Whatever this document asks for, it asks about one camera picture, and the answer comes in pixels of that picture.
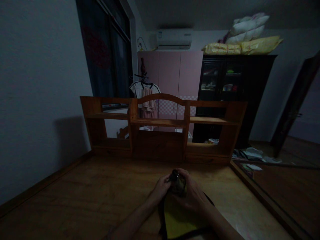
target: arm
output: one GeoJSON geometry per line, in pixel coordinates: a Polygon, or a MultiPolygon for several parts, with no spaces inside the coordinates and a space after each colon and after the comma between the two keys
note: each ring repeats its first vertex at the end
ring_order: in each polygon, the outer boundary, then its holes
{"type": "Polygon", "coordinates": [[[181,168],[177,170],[179,174],[182,174],[186,178],[187,195],[185,198],[174,196],[175,199],[184,207],[198,212],[205,217],[220,239],[243,240],[243,237],[230,225],[215,206],[209,202],[199,185],[191,178],[189,173],[181,168]]]}
{"type": "Polygon", "coordinates": [[[148,199],[133,211],[120,225],[111,233],[111,240],[128,240],[133,237],[143,222],[153,212],[161,199],[166,195],[171,183],[166,183],[169,174],[161,177],[148,199]]]}

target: yellow bag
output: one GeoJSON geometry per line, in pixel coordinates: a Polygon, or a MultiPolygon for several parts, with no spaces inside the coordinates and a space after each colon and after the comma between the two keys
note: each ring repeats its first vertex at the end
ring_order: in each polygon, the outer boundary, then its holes
{"type": "Polygon", "coordinates": [[[241,47],[239,45],[209,43],[202,49],[204,55],[239,55],[241,47]]]}
{"type": "Polygon", "coordinates": [[[271,53],[283,39],[280,36],[259,38],[249,42],[240,42],[242,55],[266,55],[271,53]]]}

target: forearm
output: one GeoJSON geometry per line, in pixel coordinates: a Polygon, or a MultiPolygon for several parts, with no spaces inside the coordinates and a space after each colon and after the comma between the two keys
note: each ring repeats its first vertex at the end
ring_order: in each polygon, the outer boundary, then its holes
{"type": "Polygon", "coordinates": [[[230,225],[221,213],[211,203],[206,203],[203,208],[203,215],[208,219],[209,224],[215,233],[222,240],[241,239],[243,237],[230,225]]]}
{"type": "Polygon", "coordinates": [[[151,200],[145,201],[133,211],[112,233],[111,240],[128,240],[133,237],[156,207],[156,203],[151,200]]]}

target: white shirt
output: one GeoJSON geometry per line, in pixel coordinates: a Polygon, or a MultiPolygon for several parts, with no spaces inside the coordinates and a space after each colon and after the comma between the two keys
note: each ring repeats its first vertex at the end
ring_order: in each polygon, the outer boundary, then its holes
{"type": "Polygon", "coordinates": [[[161,93],[160,89],[157,85],[155,85],[153,83],[145,83],[142,81],[137,81],[137,82],[132,83],[129,88],[134,93],[134,96],[136,98],[142,98],[142,91],[145,87],[150,88],[152,90],[153,94],[161,93]]]}

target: power cord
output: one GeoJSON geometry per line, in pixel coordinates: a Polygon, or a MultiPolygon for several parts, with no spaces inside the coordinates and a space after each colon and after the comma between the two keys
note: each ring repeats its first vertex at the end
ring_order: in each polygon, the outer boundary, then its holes
{"type": "MultiPolygon", "coordinates": [[[[144,40],[143,40],[142,37],[138,37],[137,41],[139,42],[139,39],[140,39],[140,38],[142,39],[143,45],[144,45],[144,47],[146,48],[145,51],[148,51],[147,46],[146,46],[146,44],[144,43],[144,40]]],[[[140,49],[144,50],[143,47],[142,47],[141,42],[139,42],[138,47],[140,47],[140,49]]]]}

